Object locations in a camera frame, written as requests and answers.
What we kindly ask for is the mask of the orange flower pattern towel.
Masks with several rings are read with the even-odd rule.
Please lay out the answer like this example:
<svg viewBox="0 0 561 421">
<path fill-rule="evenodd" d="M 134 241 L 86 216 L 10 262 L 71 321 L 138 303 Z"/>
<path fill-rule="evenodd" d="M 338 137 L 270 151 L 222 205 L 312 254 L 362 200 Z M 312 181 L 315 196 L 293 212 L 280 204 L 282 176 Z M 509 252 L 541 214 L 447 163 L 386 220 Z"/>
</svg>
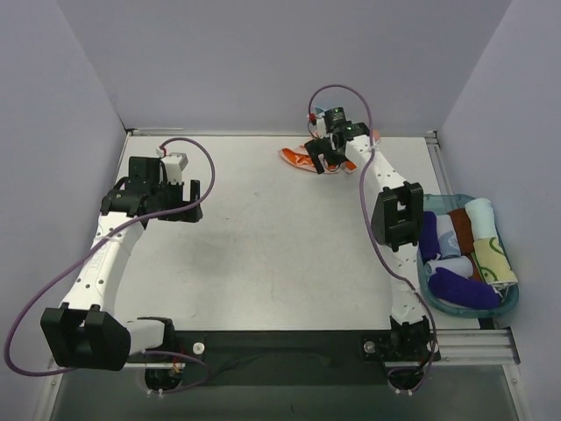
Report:
<svg viewBox="0 0 561 421">
<path fill-rule="evenodd" d="M 294 149 L 283 147 L 278 151 L 278 155 L 287 164 L 289 164 L 294 168 L 316 173 L 316 167 L 314 166 L 311 157 L 309 156 L 308 152 L 303 147 L 303 145 L 300 145 Z M 320 161 L 323 165 L 323 169 L 326 174 L 328 173 L 336 174 L 339 171 L 343 171 L 346 174 L 352 174 L 358 168 L 354 163 L 350 161 L 346 161 L 342 164 L 337 164 L 337 165 L 328 164 L 323 157 L 320 158 Z"/>
</svg>

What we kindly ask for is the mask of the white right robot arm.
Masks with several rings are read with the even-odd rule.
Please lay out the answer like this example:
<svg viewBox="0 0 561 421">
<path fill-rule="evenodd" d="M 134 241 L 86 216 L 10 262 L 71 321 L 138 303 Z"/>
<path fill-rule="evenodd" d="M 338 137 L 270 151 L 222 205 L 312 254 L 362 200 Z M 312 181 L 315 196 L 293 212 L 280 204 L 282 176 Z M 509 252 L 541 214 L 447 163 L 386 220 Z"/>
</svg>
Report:
<svg viewBox="0 0 561 421">
<path fill-rule="evenodd" d="M 389 361 L 426 365 L 436 352 L 431 313 L 418 291 L 418 246 L 423 225 L 422 186 L 400 175 L 376 147 L 364 123 L 343 123 L 304 144 L 318 174 L 352 163 L 367 234 L 391 288 L 390 328 L 373 341 Z"/>
</svg>

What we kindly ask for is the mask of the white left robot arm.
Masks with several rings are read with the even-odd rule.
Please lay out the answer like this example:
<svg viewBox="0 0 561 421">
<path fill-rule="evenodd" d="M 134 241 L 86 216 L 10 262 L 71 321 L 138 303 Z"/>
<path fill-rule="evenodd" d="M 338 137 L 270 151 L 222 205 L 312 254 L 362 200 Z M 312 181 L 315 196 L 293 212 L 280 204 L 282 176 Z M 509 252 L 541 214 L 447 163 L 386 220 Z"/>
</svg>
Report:
<svg viewBox="0 0 561 421">
<path fill-rule="evenodd" d="M 182 180 L 187 164 L 184 153 L 133 156 L 128 174 L 103 197 L 93 255 L 60 305 L 45 309 L 40 319 L 59 366 L 118 371 L 143 350 L 158 361 L 171 359 L 178 351 L 171 319 L 148 316 L 120 322 L 114 309 L 133 247 L 146 230 L 146 215 L 187 223 L 202 218 L 199 181 Z"/>
</svg>

